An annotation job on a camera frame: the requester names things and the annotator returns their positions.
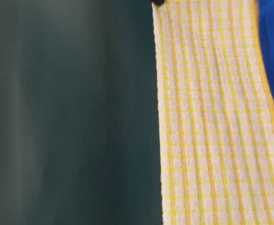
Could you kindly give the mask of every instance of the dark teal wall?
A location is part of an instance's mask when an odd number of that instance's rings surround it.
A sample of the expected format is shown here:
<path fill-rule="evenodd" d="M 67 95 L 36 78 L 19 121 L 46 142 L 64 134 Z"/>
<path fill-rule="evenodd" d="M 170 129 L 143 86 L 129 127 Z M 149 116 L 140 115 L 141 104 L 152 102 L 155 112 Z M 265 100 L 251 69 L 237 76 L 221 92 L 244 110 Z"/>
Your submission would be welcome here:
<path fill-rule="evenodd" d="M 0 225 L 160 225 L 149 1 L 0 0 Z"/>

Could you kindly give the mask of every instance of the black object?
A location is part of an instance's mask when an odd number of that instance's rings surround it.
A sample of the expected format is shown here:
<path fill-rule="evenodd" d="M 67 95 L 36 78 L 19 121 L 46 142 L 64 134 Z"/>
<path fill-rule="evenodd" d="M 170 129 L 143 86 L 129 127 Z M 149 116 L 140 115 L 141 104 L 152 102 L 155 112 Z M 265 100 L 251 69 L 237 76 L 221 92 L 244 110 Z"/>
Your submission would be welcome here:
<path fill-rule="evenodd" d="M 155 3 L 157 6 L 161 6 L 163 5 L 163 3 L 165 2 L 165 0 L 151 0 L 153 3 Z"/>

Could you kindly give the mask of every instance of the yellow stripe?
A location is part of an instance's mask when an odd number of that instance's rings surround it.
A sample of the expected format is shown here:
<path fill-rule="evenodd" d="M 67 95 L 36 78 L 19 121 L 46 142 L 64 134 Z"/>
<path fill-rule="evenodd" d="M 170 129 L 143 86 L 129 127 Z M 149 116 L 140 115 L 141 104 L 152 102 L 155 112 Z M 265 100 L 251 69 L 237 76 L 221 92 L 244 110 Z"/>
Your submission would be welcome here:
<path fill-rule="evenodd" d="M 178 17 L 179 17 L 179 35 L 180 35 L 180 42 L 181 42 L 181 46 L 182 46 L 182 55 L 183 55 L 183 61 L 184 61 L 184 74 L 185 74 L 185 80 L 186 80 L 186 84 L 187 86 L 190 86 L 190 82 L 189 82 L 189 78 L 188 78 L 188 61 L 186 58 L 186 44 L 185 44 L 185 39 L 182 38 L 183 35 L 183 28 L 182 28 L 182 13 L 181 13 L 181 7 L 180 7 L 180 3 L 177 1 L 177 12 L 178 12 Z M 188 98 L 190 97 L 190 92 L 189 89 L 187 90 L 187 96 Z M 187 167 L 186 165 L 186 155 L 184 152 L 184 155 L 182 155 L 182 170 L 184 170 L 184 166 Z M 189 201 L 189 189 L 188 189 L 188 179 L 186 179 L 186 186 L 184 186 L 184 191 L 185 191 L 185 195 L 184 195 L 184 200 L 185 200 L 185 213 L 186 213 L 186 224 L 191 224 L 191 215 L 190 215 L 190 201 Z"/>
<path fill-rule="evenodd" d="M 230 128 L 230 122 L 228 119 L 228 112 L 226 110 L 226 100 L 224 98 L 224 90 L 223 90 L 223 81 L 220 75 L 220 68 L 219 68 L 219 63 L 218 63 L 218 57 L 216 53 L 216 44 L 215 44 L 215 38 L 214 38 L 214 24 L 213 24 L 213 17 L 212 17 L 212 11 L 211 11 L 212 5 L 211 5 L 211 0 L 208 0 L 208 14 L 209 14 L 209 21 L 210 21 L 210 33 L 211 33 L 211 42 L 212 42 L 212 49 L 213 49 L 213 56 L 216 62 L 216 72 L 218 76 L 218 82 L 219 82 L 219 87 L 220 87 L 220 94 L 221 94 L 221 100 L 222 100 L 222 109 L 224 112 L 225 116 L 225 122 L 226 122 L 226 128 L 228 131 L 228 137 L 229 137 L 229 144 L 230 144 L 230 149 L 232 152 L 232 160 L 233 160 L 233 169 L 234 169 L 234 175 L 236 179 L 236 188 L 237 188 L 237 197 L 238 197 L 238 205 L 239 205 L 239 211 L 240 211 L 240 216 L 241 216 L 241 224 L 245 224 L 245 215 L 244 215 L 244 207 L 243 207 L 243 201 L 242 201 L 242 193 L 241 193 L 241 188 L 240 188 L 240 180 L 239 180 L 239 174 L 238 174 L 238 166 L 237 166 L 237 161 L 236 161 L 236 156 L 235 156 L 235 147 L 234 147 L 234 142 L 233 142 L 233 136 L 232 136 L 232 130 Z"/>
<path fill-rule="evenodd" d="M 259 38 L 258 38 L 258 29 L 256 29 L 256 27 L 258 26 L 258 21 L 257 21 L 257 17 L 258 15 L 255 14 L 254 12 L 254 9 L 257 10 L 257 5 L 255 3 L 255 1 L 251 1 L 251 13 L 252 13 L 252 18 L 256 18 L 256 20 L 252 20 L 252 34 L 253 34 L 253 38 L 254 38 L 254 41 L 256 43 L 259 43 Z M 267 97 L 267 100 L 268 102 L 270 103 L 269 104 L 269 112 L 270 112 L 270 115 L 271 115 L 271 123 L 273 125 L 273 128 L 274 128 L 274 100 L 272 98 L 272 95 L 271 95 L 271 92 L 270 92 L 270 89 L 269 89 L 269 86 L 267 84 L 267 78 L 266 78 L 266 73 L 264 71 L 264 68 L 262 68 L 262 57 L 261 57 L 261 52 L 260 52 L 260 49 L 258 48 L 258 46 L 255 47 L 255 51 L 256 51 L 256 56 L 257 56 L 257 60 L 259 61 L 259 70 L 260 70 L 260 77 L 262 79 L 263 82 L 265 82 L 263 84 L 263 87 L 264 87 L 264 93 Z M 252 82 L 252 86 L 254 87 L 255 84 L 254 84 L 254 81 L 252 80 L 252 76 L 251 76 L 251 82 Z M 259 98 L 257 98 L 257 103 L 260 107 L 260 101 L 259 101 Z M 262 119 L 262 116 L 261 116 L 261 107 L 259 108 L 259 119 L 261 120 Z M 272 165 L 272 162 L 271 162 L 271 157 L 270 157 L 270 154 L 269 154 L 269 148 L 268 148 L 268 145 L 267 145 L 267 140 L 266 140 L 266 135 L 265 135 L 265 132 L 264 132 L 264 127 L 262 127 L 262 133 L 263 133 L 263 139 L 264 139 L 264 145 L 265 147 L 267 147 L 266 149 L 266 156 L 267 156 L 267 161 L 268 161 L 268 164 L 269 164 L 269 171 L 271 173 L 271 179 L 273 181 L 273 185 L 274 185 L 274 170 L 273 170 L 273 165 Z"/>
<path fill-rule="evenodd" d="M 213 86 L 211 82 L 211 70 L 209 67 L 209 60 L 207 58 L 207 52 L 205 48 L 205 39 L 204 39 L 204 30 L 203 30 L 203 16 L 202 16 L 202 10 L 201 10 L 201 1 L 198 2 L 198 15 L 199 15 L 199 22 L 200 22 L 200 34 L 201 34 L 201 42 L 203 45 L 203 51 L 204 51 L 204 57 L 205 57 L 205 65 L 206 65 L 206 70 L 207 70 L 207 75 L 208 75 L 208 83 L 209 83 L 209 92 L 211 95 L 211 102 L 212 102 L 212 108 L 213 108 L 213 118 L 214 118 L 214 125 L 216 126 L 216 134 L 217 134 L 217 146 L 219 147 L 219 157 L 221 161 L 221 165 L 224 165 L 224 159 L 223 159 L 223 146 L 221 142 L 221 132 L 220 132 L 220 126 L 217 118 L 217 112 L 216 112 L 216 106 L 215 106 L 215 97 L 213 93 Z M 214 183 L 214 177 L 213 177 L 213 166 L 212 166 L 212 160 L 211 160 L 211 150 L 210 148 L 208 149 L 207 152 L 207 160 L 208 160 L 208 169 L 209 169 L 209 176 L 210 176 L 210 187 L 211 187 L 211 195 L 213 199 L 213 214 L 214 214 L 214 224 L 219 224 L 219 219 L 218 219 L 218 208 L 217 208 L 217 201 L 216 201 L 216 191 L 215 191 L 215 183 Z M 226 168 L 222 168 L 222 174 L 223 174 L 223 183 L 225 188 L 227 188 L 227 174 L 226 174 Z"/>
<path fill-rule="evenodd" d="M 222 12 L 222 5 L 220 4 L 219 6 L 219 13 L 220 13 L 220 22 L 221 22 L 221 39 L 222 39 L 222 43 L 223 43 L 223 52 L 225 54 L 225 61 L 226 61 L 226 67 L 227 67 L 227 73 L 228 73 L 228 78 L 229 78 L 229 83 L 230 83 L 230 87 L 232 90 L 232 95 L 233 95 L 233 103 L 234 103 L 234 109 L 235 109 L 235 116 L 237 117 L 237 121 L 238 121 L 238 133 L 239 136 L 241 138 L 241 145 L 243 148 L 243 153 L 244 153 L 244 159 L 245 159 L 245 168 L 246 168 L 246 172 L 247 172 L 247 177 L 248 177 L 248 181 L 249 181 L 249 186 L 250 186 L 250 194 L 251 194 L 251 206 L 253 208 L 254 211 L 254 219 L 255 219 L 255 223 L 258 223 L 258 216 L 257 216 L 257 210 L 256 210 L 256 205 L 255 205 L 255 198 L 254 198 L 254 194 L 253 194 L 253 187 L 252 187 L 252 181 L 251 181 L 251 175 L 250 175 L 250 171 L 249 171 L 249 167 L 248 167 L 248 163 L 246 160 L 246 152 L 245 152 L 245 145 L 244 145 L 244 138 L 243 138 L 243 134 L 241 132 L 241 127 L 240 127 L 240 118 L 239 118 L 239 111 L 238 111 L 238 106 L 237 106 L 237 98 L 236 98 L 236 91 L 233 85 L 233 80 L 232 80 L 232 74 L 230 71 L 230 64 L 228 62 L 228 56 L 227 56 L 227 46 L 226 46 L 226 40 L 224 38 L 224 26 L 223 26 L 223 12 Z"/>
<path fill-rule="evenodd" d="M 163 31 L 163 23 L 160 9 L 158 10 L 159 16 L 159 24 L 160 24 L 160 38 L 161 38 L 161 47 L 162 47 L 162 64 L 163 64 L 163 86 L 167 88 L 167 74 L 166 74 L 166 59 L 165 59 L 165 43 L 164 43 L 164 31 Z M 172 137 L 171 137 L 171 126 L 170 126 L 170 113 L 169 113 L 169 103 L 168 103 L 168 92 L 164 92 L 165 97 L 165 115 L 166 115 L 166 126 L 167 126 L 167 149 L 168 149 L 168 157 L 169 157 L 169 167 L 173 168 L 173 157 L 172 157 Z M 170 194 L 170 204 L 171 204 L 171 224 L 176 225 L 176 209 L 175 209 L 175 184 L 174 184 L 174 173 L 172 170 L 169 170 L 169 179 L 173 182 L 169 184 Z"/>
<path fill-rule="evenodd" d="M 245 35 L 243 9 L 244 9 L 244 6 L 243 6 L 243 2 L 241 1 L 241 6 L 240 6 L 240 23 L 241 23 L 241 26 L 242 26 L 241 32 L 242 32 L 242 35 Z M 245 37 L 242 37 L 242 40 L 243 40 L 243 45 L 245 46 L 246 45 Z M 247 47 L 245 47 L 244 50 L 245 50 L 245 54 L 247 55 L 248 54 Z M 257 108 L 258 108 L 258 114 L 259 114 L 259 123 L 260 123 L 261 128 L 262 128 L 264 147 L 265 147 L 266 151 L 268 151 L 266 134 L 265 134 L 265 131 L 264 131 L 263 120 L 262 120 L 262 115 L 261 115 L 261 103 L 260 103 L 260 100 L 259 100 L 259 97 L 258 97 L 258 94 L 257 94 L 257 90 L 255 88 L 255 84 L 254 84 L 254 80 L 253 80 L 253 74 L 252 74 L 252 71 L 251 71 L 251 64 L 249 62 L 249 57 L 245 57 L 245 59 L 246 59 L 246 64 L 247 64 L 247 71 L 249 73 L 249 77 L 250 77 L 250 80 L 251 80 L 251 86 L 253 88 L 253 93 L 254 93 L 254 96 L 255 96 L 255 100 L 257 102 Z M 264 179 L 263 179 L 263 175 L 262 175 L 261 166 L 260 166 L 260 163 L 259 163 L 259 154 L 258 154 L 258 149 L 257 149 L 254 134 L 253 134 L 253 140 L 255 141 L 255 157 L 256 157 L 257 163 L 258 163 L 257 166 L 258 166 L 259 176 L 260 176 L 260 179 L 261 179 L 262 196 L 263 196 L 263 201 L 264 201 L 264 205 L 265 205 L 265 209 L 266 209 L 267 220 L 268 220 L 269 224 L 274 224 L 272 214 L 270 212 L 270 208 L 269 208 L 268 201 L 267 201 L 267 193 L 266 193 L 266 190 L 265 190 Z M 270 157 L 268 155 L 267 155 L 267 159 L 269 161 L 268 163 L 271 163 L 270 162 Z M 270 172 L 271 172 L 272 177 L 273 177 L 273 169 L 272 168 L 270 168 Z"/>
<path fill-rule="evenodd" d="M 240 23 L 241 23 L 241 32 L 244 34 L 244 27 L 243 27 L 243 4 L 242 1 L 241 2 L 241 6 L 239 7 L 240 9 Z M 272 215 L 270 214 L 270 209 L 268 206 L 268 202 L 266 199 L 266 191 L 265 191 L 265 184 L 264 184 L 264 179 L 263 179 L 263 175 L 262 175 L 262 170 L 261 170 L 261 166 L 260 166 L 260 162 L 259 162 L 259 153 L 258 153 L 258 149 L 257 149 L 257 143 L 256 143 L 256 139 L 255 139 L 255 134 L 254 134 L 254 129 L 253 129 L 253 123 L 251 120 L 251 113 L 250 113 L 250 109 L 249 109 L 249 104 L 248 104 L 248 98 L 246 95 L 246 90 L 245 90 L 245 86 L 244 86 L 244 81 L 243 81 L 243 76 L 242 76 L 242 72 L 240 70 L 240 63 L 239 63 L 239 57 L 238 57 L 238 53 L 236 50 L 236 40 L 235 40 L 235 36 L 234 36 L 234 18 L 233 18 L 233 7 L 232 7 L 232 1 L 229 1 L 229 15 L 230 15 L 230 24 L 232 27 L 232 42 L 233 42 L 233 51 L 234 51 L 234 57 L 236 59 L 236 63 L 237 63 L 237 71 L 238 71 L 238 76 L 239 76 L 239 80 L 241 81 L 241 88 L 242 88 L 242 93 L 245 99 L 245 108 L 246 108 L 246 116 L 247 119 L 249 121 L 249 125 L 250 125 L 250 134 L 251 134 L 251 139 L 253 141 L 253 147 L 254 147 L 254 155 L 255 155 L 255 161 L 256 161 L 256 165 L 257 165 L 257 170 L 258 170 L 258 174 L 259 174 L 259 181 L 261 183 L 260 187 L 261 187 L 261 191 L 262 191 L 262 197 L 263 197 L 263 202 L 264 202 L 264 207 L 266 210 L 266 215 L 267 215 L 267 220 L 269 222 L 269 224 L 273 224 L 273 219 L 272 219 Z M 251 82 L 252 82 L 252 75 L 251 75 L 251 68 L 249 65 L 249 60 L 248 57 L 245 57 L 246 59 L 246 64 L 247 64 L 247 71 L 250 75 L 251 78 Z M 257 98 L 257 93 L 256 90 L 254 89 L 254 95 L 255 95 L 255 101 L 257 102 L 259 99 Z"/>
<path fill-rule="evenodd" d="M 190 25 L 190 38 L 192 42 L 192 54 L 194 56 L 194 61 L 195 61 L 195 66 L 196 66 L 196 72 L 197 75 L 199 75 L 199 67 L 198 67 L 198 59 L 197 59 L 197 53 L 196 49 L 193 47 L 195 46 L 195 41 L 193 37 L 193 24 L 192 24 L 192 12 L 191 12 L 191 2 L 188 1 L 188 6 L 187 6 L 187 12 L 188 12 L 188 21 Z M 204 133 L 205 137 L 207 137 L 207 127 L 206 127 L 206 118 L 205 118 L 205 109 L 204 109 L 204 100 L 201 92 L 201 81 L 198 82 L 198 91 L 199 91 L 199 98 L 201 102 L 201 114 L 204 122 Z M 199 165 L 199 157 L 198 157 L 198 143 L 197 143 L 197 134 L 195 130 L 195 121 L 194 121 L 194 112 L 193 112 L 193 106 L 192 106 L 192 99 L 189 100 L 191 109 L 190 109 L 190 114 L 191 114 L 191 123 L 192 123 L 192 136 L 193 136 L 193 146 L 194 146 L 194 158 L 196 162 L 196 169 L 197 169 L 197 183 L 198 183 L 198 200 L 199 200 L 199 213 L 200 213 L 200 224 L 205 223 L 205 211 L 204 211 L 204 203 L 203 203 L 203 197 L 202 197 L 202 181 L 201 181 L 201 175 L 200 175 L 200 165 Z"/>
<path fill-rule="evenodd" d="M 169 2 L 167 2 L 167 17 L 168 24 L 170 30 L 170 39 L 171 39 L 171 50 L 172 50 L 172 61 L 174 67 L 174 76 L 175 76 L 175 93 L 176 93 L 176 102 L 177 102 L 177 111 L 178 111 L 178 123 L 179 123 L 179 136 L 180 136 L 180 149 L 181 149 L 181 160 L 182 167 L 186 166 L 186 155 L 185 155 L 185 141 L 184 141 L 184 128 L 182 122 L 182 111 L 181 111 L 181 100 L 180 100 L 180 88 L 179 88 L 179 79 L 178 79 L 178 71 L 177 71 L 177 60 L 176 60 L 176 52 L 175 52 L 175 38 L 174 38 L 174 30 L 173 30 L 173 21 L 171 19 L 171 10 L 169 8 Z M 190 219 L 190 209 L 189 209 L 189 191 L 188 191 L 188 175 L 186 170 L 182 170 L 183 173 L 183 185 L 184 185 L 184 205 L 185 205 L 185 215 L 186 221 Z"/>

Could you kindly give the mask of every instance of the towel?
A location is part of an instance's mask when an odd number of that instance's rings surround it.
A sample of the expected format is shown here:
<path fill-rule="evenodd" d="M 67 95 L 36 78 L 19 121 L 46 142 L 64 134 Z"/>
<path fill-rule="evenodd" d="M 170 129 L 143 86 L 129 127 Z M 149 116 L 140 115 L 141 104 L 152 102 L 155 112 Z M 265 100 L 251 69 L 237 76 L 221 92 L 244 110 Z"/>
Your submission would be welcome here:
<path fill-rule="evenodd" d="M 152 7 L 163 223 L 274 224 L 274 101 L 255 0 Z"/>

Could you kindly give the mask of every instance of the terry cloth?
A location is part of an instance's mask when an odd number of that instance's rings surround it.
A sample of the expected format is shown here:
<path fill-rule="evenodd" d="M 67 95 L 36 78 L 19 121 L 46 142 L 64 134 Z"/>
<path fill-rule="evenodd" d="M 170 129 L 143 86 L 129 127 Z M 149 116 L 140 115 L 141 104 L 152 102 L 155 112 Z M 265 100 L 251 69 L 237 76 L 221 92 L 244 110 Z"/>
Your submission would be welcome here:
<path fill-rule="evenodd" d="M 153 5 L 165 225 L 274 224 L 274 102 L 255 0 Z"/>

